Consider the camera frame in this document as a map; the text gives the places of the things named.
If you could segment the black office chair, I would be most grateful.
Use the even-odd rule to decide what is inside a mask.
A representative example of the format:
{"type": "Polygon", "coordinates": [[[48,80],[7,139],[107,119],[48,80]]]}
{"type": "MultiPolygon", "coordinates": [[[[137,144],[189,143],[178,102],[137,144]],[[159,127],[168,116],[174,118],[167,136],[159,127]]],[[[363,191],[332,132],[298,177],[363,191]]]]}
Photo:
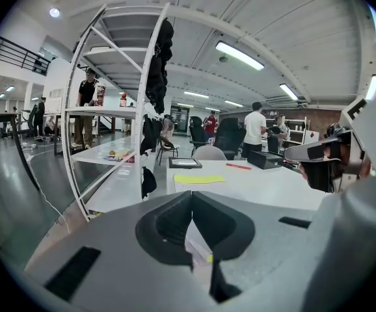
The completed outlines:
{"type": "Polygon", "coordinates": [[[190,126],[189,126],[190,134],[191,134],[191,141],[190,143],[194,146],[193,150],[196,150],[200,146],[204,146],[205,136],[204,136],[204,128],[202,125],[202,119],[197,116],[190,117],[190,126]]]}
{"type": "Polygon", "coordinates": [[[224,153],[227,160],[232,161],[239,153],[245,135],[246,129],[241,126],[238,118],[225,118],[217,128],[214,146],[224,153]]]}

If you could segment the white metal shelving rack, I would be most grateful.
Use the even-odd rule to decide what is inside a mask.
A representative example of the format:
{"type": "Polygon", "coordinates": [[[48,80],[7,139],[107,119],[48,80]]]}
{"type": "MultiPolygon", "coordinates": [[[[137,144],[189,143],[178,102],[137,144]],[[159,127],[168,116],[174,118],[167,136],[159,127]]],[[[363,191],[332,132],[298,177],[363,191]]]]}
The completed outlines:
{"type": "Polygon", "coordinates": [[[167,18],[168,5],[108,6],[103,5],[83,31],[71,61],[71,71],[83,63],[94,70],[98,83],[106,86],[102,107],[77,104],[80,83],[69,76],[62,99],[62,151],[70,186],[86,220],[103,213],[143,201],[142,167],[153,172],[155,150],[140,155],[144,115],[160,120],[146,97],[150,62],[161,24],[167,18]],[[127,106],[120,107],[121,93],[127,95],[127,106]],[[70,139],[74,136],[75,118],[92,116],[120,118],[130,123],[128,136],[90,149],[76,150],[70,139]],[[109,152],[131,150],[123,161],[107,161],[109,152]]]}

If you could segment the white air conditioner unit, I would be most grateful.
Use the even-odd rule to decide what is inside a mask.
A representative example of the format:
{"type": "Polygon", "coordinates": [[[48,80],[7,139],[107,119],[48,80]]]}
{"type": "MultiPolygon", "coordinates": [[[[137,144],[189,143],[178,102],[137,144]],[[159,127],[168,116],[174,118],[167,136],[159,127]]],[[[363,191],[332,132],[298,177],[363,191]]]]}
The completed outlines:
{"type": "Polygon", "coordinates": [[[58,114],[61,111],[63,89],[50,90],[46,96],[45,113],[58,114]]]}

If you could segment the yellow items on shelf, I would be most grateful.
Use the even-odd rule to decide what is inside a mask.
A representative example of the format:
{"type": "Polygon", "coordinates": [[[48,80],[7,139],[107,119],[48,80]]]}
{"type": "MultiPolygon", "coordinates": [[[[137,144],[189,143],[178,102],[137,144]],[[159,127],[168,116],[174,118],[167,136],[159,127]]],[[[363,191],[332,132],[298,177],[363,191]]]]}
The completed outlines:
{"type": "Polygon", "coordinates": [[[128,158],[133,152],[131,150],[118,150],[113,151],[111,150],[107,156],[104,157],[107,161],[115,161],[120,162],[123,161],[125,158],[128,158]]]}

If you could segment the black framed picture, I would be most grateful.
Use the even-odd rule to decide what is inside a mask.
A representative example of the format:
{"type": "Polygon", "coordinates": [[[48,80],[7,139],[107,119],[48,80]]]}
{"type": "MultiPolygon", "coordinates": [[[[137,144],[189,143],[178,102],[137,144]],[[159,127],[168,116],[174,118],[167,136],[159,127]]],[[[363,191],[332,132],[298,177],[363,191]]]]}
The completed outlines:
{"type": "Polygon", "coordinates": [[[171,169],[193,169],[202,168],[202,164],[194,158],[169,157],[168,167],[171,169]]]}

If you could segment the red snack canister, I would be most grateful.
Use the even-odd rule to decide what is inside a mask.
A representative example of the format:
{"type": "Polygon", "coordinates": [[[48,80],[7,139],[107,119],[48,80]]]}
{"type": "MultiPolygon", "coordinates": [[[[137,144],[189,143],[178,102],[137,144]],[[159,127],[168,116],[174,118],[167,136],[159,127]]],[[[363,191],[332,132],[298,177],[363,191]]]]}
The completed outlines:
{"type": "Polygon", "coordinates": [[[94,105],[97,107],[102,107],[105,99],[106,86],[103,83],[96,83],[94,91],[94,105]]]}

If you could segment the black garments on rack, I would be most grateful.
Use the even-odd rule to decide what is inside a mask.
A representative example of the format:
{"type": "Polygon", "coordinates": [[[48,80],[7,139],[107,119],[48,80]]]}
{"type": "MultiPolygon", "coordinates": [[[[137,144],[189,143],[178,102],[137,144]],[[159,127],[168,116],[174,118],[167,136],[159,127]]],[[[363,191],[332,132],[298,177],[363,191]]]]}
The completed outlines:
{"type": "Polygon", "coordinates": [[[154,47],[154,54],[150,62],[150,69],[146,82],[146,97],[158,114],[165,111],[164,98],[167,92],[167,62],[172,58],[172,38],[174,29],[167,18],[161,24],[154,47]]]}

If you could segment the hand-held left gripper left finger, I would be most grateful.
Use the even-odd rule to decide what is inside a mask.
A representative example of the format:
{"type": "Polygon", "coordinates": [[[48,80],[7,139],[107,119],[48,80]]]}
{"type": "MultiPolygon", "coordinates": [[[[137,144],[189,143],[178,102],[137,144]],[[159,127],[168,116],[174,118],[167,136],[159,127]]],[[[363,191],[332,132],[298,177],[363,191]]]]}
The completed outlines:
{"type": "Polygon", "coordinates": [[[105,213],[50,248],[19,286],[52,312],[203,312],[213,298],[185,250],[191,193],[105,213]]]}

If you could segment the white booklet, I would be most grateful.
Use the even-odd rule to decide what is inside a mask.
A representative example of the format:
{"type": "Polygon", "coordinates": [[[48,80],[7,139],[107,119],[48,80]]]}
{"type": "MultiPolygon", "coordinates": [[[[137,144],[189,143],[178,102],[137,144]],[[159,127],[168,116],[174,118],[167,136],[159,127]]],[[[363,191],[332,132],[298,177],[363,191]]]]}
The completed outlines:
{"type": "Polygon", "coordinates": [[[174,175],[174,187],[176,192],[191,191],[216,191],[224,188],[227,180],[219,175],[174,175]]]}

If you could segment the white shelf unit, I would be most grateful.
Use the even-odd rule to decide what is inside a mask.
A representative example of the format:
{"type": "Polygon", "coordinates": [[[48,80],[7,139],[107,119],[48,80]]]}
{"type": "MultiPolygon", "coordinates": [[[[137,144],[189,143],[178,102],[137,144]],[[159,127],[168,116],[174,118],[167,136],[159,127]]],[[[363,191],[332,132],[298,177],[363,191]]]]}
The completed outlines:
{"type": "Polygon", "coordinates": [[[307,118],[300,119],[286,119],[285,125],[289,129],[286,143],[288,146],[298,146],[304,144],[306,130],[308,127],[307,118]]]}

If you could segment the black box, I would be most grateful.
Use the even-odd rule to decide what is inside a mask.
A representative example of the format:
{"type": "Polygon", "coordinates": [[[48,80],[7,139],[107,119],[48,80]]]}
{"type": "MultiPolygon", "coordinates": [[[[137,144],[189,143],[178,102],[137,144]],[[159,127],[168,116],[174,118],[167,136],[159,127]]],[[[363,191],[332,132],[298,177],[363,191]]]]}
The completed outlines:
{"type": "Polygon", "coordinates": [[[247,161],[262,170],[268,170],[281,167],[284,158],[273,152],[251,151],[247,157],[247,161]]]}

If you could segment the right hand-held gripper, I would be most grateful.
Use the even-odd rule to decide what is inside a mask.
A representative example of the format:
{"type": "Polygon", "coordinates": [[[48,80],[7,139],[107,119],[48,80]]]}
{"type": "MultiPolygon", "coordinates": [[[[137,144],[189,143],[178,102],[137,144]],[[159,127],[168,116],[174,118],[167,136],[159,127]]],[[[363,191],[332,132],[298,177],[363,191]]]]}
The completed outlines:
{"type": "Polygon", "coordinates": [[[356,98],[342,110],[332,136],[284,151],[286,160],[302,162],[301,167],[312,189],[343,192],[359,180],[362,172],[371,164],[366,155],[366,147],[353,127],[366,105],[367,101],[363,97],[356,98]],[[329,162],[324,161],[339,161],[333,166],[333,178],[329,162]]]}

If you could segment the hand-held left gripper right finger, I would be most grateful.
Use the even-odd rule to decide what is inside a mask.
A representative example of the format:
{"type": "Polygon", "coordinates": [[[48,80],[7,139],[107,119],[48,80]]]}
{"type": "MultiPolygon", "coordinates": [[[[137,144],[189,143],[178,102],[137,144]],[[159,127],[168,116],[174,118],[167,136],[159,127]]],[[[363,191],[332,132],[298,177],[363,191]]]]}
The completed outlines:
{"type": "Polygon", "coordinates": [[[298,253],[313,211],[192,192],[191,214],[213,255],[209,291],[192,285],[192,303],[301,304],[312,269],[298,253]]]}

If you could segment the dark wooden frame chair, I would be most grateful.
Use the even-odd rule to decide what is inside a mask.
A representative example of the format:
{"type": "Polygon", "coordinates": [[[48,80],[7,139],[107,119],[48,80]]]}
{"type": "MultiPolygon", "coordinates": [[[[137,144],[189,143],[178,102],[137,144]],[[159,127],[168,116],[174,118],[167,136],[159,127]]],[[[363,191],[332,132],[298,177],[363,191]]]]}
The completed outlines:
{"type": "Polygon", "coordinates": [[[179,145],[174,145],[171,141],[166,139],[163,136],[159,137],[159,151],[157,152],[156,159],[159,160],[159,165],[161,165],[161,161],[163,158],[163,154],[166,152],[171,152],[173,157],[178,157],[179,145]]]}

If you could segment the black balcony railing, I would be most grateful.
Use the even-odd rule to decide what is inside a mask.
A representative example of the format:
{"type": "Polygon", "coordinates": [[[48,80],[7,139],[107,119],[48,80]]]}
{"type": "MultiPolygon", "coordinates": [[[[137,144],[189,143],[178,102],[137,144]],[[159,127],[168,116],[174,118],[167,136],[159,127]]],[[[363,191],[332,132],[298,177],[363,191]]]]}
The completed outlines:
{"type": "Polygon", "coordinates": [[[0,36],[0,61],[46,76],[51,62],[6,38],[0,36]]]}

